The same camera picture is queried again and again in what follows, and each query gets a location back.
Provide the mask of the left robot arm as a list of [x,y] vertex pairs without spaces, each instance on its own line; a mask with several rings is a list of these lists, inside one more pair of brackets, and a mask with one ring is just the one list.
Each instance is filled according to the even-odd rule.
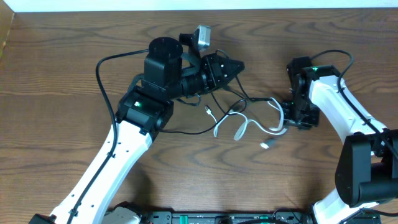
[[174,101],[223,88],[244,70],[242,61],[227,56],[201,56],[191,34],[156,38],[145,52],[144,72],[109,112],[112,125],[101,149],[70,194],[31,223],[101,223],[128,172],[169,122]]

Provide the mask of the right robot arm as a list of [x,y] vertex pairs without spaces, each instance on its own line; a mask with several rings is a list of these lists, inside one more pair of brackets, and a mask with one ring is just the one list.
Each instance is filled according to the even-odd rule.
[[397,130],[376,120],[345,85],[333,65],[298,57],[287,64],[292,99],[284,101],[284,124],[318,126],[323,113],[343,143],[335,189],[310,206],[302,223],[374,223],[373,208],[397,198]]

